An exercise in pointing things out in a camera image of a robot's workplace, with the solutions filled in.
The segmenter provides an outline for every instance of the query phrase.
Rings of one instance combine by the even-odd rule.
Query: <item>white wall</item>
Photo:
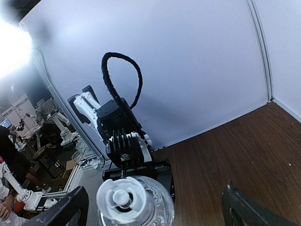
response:
[[[116,51],[133,58],[143,73],[133,111],[155,148],[237,118],[268,99],[245,1],[43,0],[22,23],[43,49],[66,100],[91,84],[105,103],[111,96],[102,56]],[[109,71],[131,104],[138,86],[134,68],[112,59]]]
[[[272,68],[275,101],[301,118],[301,1],[256,0]]]

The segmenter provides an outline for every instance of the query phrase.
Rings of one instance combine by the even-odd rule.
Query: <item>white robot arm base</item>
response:
[[[0,174],[1,174],[0,177],[5,177],[6,180],[12,185],[12,187],[18,193],[16,197],[17,200],[19,202],[25,203],[24,209],[35,211],[42,198],[43,193],[33,192],[22,188],[20,184],[17,182],[17,180],[11,174],[6,163],[0,164]]]

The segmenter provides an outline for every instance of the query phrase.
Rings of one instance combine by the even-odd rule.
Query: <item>wooden table surface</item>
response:
[[[301,124],[270,103],[154,153],[169,158],[176,190],[174,226],[222,226],[227,181],[301,225]]]

